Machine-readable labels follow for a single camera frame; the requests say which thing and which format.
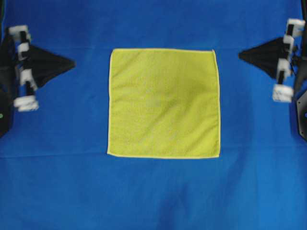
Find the blue fabric surface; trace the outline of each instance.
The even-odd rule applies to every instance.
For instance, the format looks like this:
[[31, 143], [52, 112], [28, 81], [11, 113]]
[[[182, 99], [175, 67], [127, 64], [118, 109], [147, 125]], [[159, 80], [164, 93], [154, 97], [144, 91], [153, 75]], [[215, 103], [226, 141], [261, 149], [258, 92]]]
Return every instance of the blue fabric surface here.
[[[37, 92], [0, 139], [1, 230], [307, 228], [307, 144], [293, 105], [238, 60], [301, 18], [293, 0], [7, 1], [5, 26], [77, 67]], [[215, 49], [222, 151], [213, 160], [106, 155], [108, 66], [118, 47]]]

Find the yellow towel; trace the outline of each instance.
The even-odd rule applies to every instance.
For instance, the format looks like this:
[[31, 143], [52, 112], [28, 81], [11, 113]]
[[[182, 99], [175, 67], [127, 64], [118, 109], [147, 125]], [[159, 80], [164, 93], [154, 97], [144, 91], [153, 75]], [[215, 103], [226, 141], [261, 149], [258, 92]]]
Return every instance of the yellow towel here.
[[219, 156], [220, 89], [214, 51], [115, 49], [109, 96], [108, 154]]

